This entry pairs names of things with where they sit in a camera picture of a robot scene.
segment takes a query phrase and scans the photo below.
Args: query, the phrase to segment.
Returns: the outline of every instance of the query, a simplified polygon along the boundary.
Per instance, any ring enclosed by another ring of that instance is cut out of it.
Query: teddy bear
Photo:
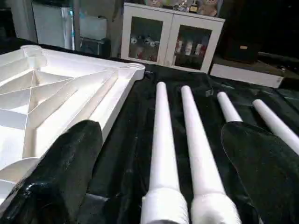
[[[149,5],[153,7],[162,7],[162,0],[150,0]]]
[[[216,16],[218,0],[201,0],[198,13],[201,15]]]

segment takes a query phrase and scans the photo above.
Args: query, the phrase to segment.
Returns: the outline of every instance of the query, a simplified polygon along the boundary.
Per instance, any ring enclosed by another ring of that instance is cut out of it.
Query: white panel
[[[213,65],[211,70],[211,76],[228,78],[236,81],[264,85],[273,88],[278,88],[284,79],[280,76],[239,69],[220,64]]]

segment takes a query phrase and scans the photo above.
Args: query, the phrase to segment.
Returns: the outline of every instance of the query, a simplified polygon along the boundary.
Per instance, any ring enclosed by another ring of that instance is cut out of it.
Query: white tapered leg
[[[222,109],[224,118],[226,122],[230,121],[242,121],[242,118],[238,114],[232,102],[229,100],[225,92],[219,92],[217,94],[217,99]]]
[[[194,200],[193,224],[240,224],[235,204],[227,197],[191,89],[182,88]]]
[[[168,221],[188,224],[187,203],[180,192],[165,83],[157,84],[149,191],[142,199],[141,224]]]
[[[271,131],[299,155],[299,137],[262,100],[256,99],[253,106]]]

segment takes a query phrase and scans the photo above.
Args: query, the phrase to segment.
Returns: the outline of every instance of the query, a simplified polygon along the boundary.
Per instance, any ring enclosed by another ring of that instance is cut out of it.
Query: white cabinet
[[[208,73],[224,21],[125,3],[121,58]]]

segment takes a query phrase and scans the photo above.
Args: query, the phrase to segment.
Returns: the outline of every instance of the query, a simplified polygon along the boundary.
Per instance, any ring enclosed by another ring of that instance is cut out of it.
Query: bottle
[[[193,47],[193,41],[189,40],[186,44],[185,55],[189,56],[191,54],[192,47]]]
[[[189,13],[197,13],[199,8],[199,4],[197,0],[193,0],[193,3],[190,5]]]

